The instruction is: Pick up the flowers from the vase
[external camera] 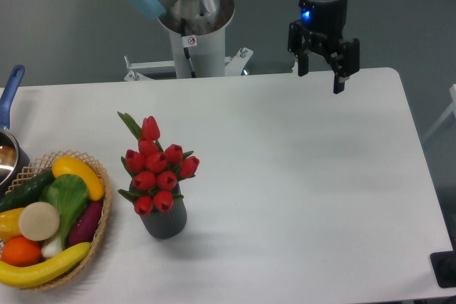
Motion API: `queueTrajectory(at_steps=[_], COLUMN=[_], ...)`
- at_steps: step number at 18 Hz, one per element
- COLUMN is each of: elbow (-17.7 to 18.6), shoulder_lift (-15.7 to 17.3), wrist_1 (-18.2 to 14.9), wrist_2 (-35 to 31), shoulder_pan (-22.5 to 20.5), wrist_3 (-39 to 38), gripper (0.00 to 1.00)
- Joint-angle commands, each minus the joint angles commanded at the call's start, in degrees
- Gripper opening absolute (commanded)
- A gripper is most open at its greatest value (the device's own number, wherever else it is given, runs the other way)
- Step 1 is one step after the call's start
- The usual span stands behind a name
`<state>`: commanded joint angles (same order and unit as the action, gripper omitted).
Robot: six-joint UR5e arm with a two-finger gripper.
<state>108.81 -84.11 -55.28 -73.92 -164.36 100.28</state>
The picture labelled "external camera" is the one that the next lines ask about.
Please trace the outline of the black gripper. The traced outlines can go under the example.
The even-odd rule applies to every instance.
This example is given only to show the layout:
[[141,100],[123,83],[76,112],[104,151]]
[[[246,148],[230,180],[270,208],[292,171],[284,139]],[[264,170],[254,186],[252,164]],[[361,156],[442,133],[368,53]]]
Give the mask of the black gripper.
[[309,53],[330,59],[333,93],[360,70],[360,41],[343,39],[348,0],[299,0],[300,19],[289,24],[288,51],[297,59],[298,76],[309,72]]

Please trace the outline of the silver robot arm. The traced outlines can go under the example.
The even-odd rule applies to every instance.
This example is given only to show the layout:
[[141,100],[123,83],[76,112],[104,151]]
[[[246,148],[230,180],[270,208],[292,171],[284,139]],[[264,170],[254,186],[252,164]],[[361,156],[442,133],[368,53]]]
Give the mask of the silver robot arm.
[[[234,16],[234,0],[128,0],[143,16],[170,35],[178,78],[239,75],[251,52],[225,55],[225,29]],[[298,75],[309,71],[309,54],[322,56],[334,73],[333,91],[360,69],[360,41],[343,38],[348,0],[299,0],[299,19],[288,29],[287,49],[296,59]]]

